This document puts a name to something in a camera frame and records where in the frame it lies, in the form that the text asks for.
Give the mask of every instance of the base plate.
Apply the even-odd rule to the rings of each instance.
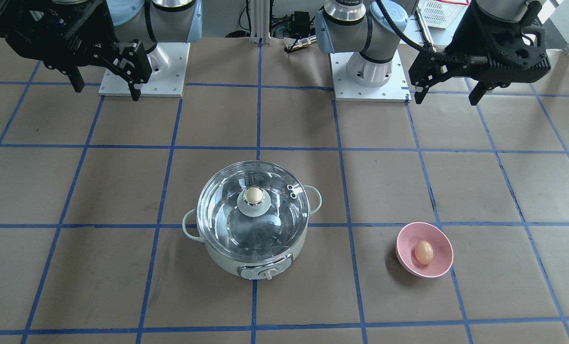
[[[355,83],[346,75],[346,63],[354,53],[329,54],[335,100],[352,102],[405,102],[409,99],[409,88],[398,52],[393,56],[393,71],[382,87],[365,87]]]
[[[169,66],[153,71],[149,82],[142,85],[142,97],[182,97],[186,64],[189,59],[188,43],[159,43],[169,57]],[[99,87],[99,94],[113,97],[130,97],[125,80],[107,70]]]

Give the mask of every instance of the beige knob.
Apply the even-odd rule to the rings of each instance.
[[[263,190],[256,186],[249,187],[246,191],[244,191],[244,201],[249,205],[259,205],[263,202]]]

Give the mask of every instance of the pot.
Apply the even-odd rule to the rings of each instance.
[[[306,190],[319,199],[310,209]],[[221,268],[249,280],[272,279],[291,266],[306,239],[309,217],[322,205],[319,190],[302,185],[284,168],[243,161],[223,168],[206,183],[197,209],[184,215],[182,229],[203,242]],[[198,236],[186,222],[197,215]]]

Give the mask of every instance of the white handle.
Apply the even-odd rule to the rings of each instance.
[[[184,235],[186,235],[189,239],[199,241],[199,242],[204,242],[204,241],[206,241],[206,239],[204,238],[204,236],[202,236],[201,232],[199,232],[199,236],[195,236],[195,235],[190,235],[189,231],[186,230],[186,219],[189,218],[193,214],[195,214],[195,209],[190,210],[182,218],[182,231],[184,232]]]
[[[321,196],[321,193],[319,192],[319,190],[316,189],[316,188],[313,187],[313,186],[304,185],[303,188],[306,189],[306,190],[309,189],[309,190],[314,191],[314,193],[315,193],[315,194],[318,196],[318,198],[319,198],[319,205],[317,205],[314,210],[310,210],[310,211],[309,211],[309,216],[312,216],[313,214],[315,214],[315,213],[321,208],[321,205],[322,205],[322,196]]]

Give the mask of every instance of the pink bowl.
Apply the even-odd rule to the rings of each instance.
[[[414,254],[414,248],[420,240],[426,240],[433,246],[433,261],[428,265],[420,263]],[[446,235],[437,227],[424,222],[405,225],[397,236],[397,258],[411,274],[419,277],[435,278],[442,276],[452,266],[454,251]]]

